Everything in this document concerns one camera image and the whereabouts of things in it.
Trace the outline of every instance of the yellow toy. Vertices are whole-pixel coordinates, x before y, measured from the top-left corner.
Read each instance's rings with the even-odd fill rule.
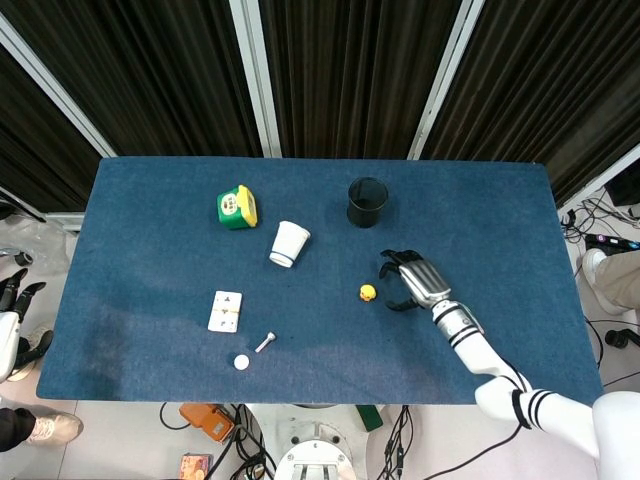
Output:
[[[360,298],[365,302],[370,302],[376,298],[376,289],[373,285],[365,284],[360,287]]]

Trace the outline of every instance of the table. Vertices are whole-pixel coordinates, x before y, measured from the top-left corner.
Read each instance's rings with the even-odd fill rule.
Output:
[[[360,176],[389,188],[371,229],[346,218]],[[260,221],[229,231],[216,196],[240,183]],[[268,260],[281,220],[312,235],[292,269]],[[38,395],[474,403],[487,379],[466,371],[429,312],[384,306],[407,296],[397,277],[377,280],[386,248],[429,258],[534,386],[587,404],[602,393],[540,165],[119,157],[100,164]],[[358,298],[363,283],[376,301]],[[244,295],[234,335],[207,330],[216,290]],[[270,330],[278,339],[252,353]]]

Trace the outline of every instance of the pants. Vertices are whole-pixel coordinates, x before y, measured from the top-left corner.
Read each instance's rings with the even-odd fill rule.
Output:
[[[604,259],[596,269],[595,286],[614,305],[640,309],[640,252]]]
[[[0,452],[6,452],[24,442],[36,424],[36,417],[29,410],[0,408]]]

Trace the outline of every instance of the black cup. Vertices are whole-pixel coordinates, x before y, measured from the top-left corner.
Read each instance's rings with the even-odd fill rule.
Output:
[[[349,221],[361,228],[373,227],[387,198],[389,193],[384,183],[371,177],[358,178],[349,187]]]

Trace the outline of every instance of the white paper cup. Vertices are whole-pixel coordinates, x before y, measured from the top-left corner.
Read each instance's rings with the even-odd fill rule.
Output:
[[[308,230],[292,222],[280,222],[278,234],[273,241],[269,260],[281,267],[291,268],[304,243],[311,236]]]

